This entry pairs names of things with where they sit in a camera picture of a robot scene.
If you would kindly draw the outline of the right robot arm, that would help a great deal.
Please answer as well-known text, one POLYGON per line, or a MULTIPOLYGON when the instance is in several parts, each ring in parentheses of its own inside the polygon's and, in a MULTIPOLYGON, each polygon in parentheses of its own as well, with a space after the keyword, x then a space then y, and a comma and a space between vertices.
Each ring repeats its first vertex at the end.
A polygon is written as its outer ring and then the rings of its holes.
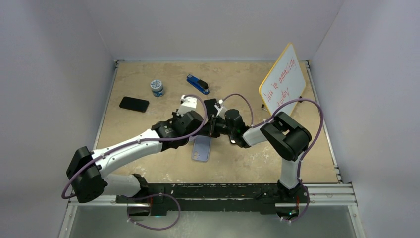
POLYGON ((243 122, 236 109, 229 109, 224 117, 211 115, 201 135, 217 138, 230 136, 240 148, 250 148, 262 142, 269 142, 282 159, 281 174, 277 182, 279 198, 291 201, 303 188, 301 185, 300 159, 309 148, 312 136, 309 131, 284 112, 273 121, 252 128, 243 122))

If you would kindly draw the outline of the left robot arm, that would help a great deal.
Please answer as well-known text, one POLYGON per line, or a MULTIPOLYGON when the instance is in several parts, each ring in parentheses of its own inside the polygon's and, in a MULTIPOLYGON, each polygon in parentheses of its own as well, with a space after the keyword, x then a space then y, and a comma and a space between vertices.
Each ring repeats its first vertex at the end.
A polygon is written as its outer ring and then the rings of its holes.
POLYGON ((196 111, 159 121, 140 135, 116 145, 90 151, 78 148, 66 170, 69 179, 62 192, 63 199, 76 197, 78 202, 91 202, 103 194, 108 182, 105 178, 142 157, 187 144, 206 123, 196 111))

